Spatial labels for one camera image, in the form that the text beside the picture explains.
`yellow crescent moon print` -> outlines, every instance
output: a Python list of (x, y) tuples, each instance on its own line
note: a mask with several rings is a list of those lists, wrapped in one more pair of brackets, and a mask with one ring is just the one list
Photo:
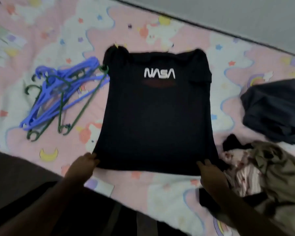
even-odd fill
[(39, 156), (42, 161), (54, 161), (58, 156), (58, 149), (56, 148), (52, 154), (46, 154), (44, 149), (41, 149)]

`t-shirt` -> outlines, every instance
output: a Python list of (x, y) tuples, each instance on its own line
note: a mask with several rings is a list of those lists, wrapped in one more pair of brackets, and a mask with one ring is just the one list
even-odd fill
[(98, 167), (200, 175), (196, 161), (219, 164), (210, 114), (211, 72), (196, 49), (129, 53), (110, 47), (109, 92), (94, 152)]

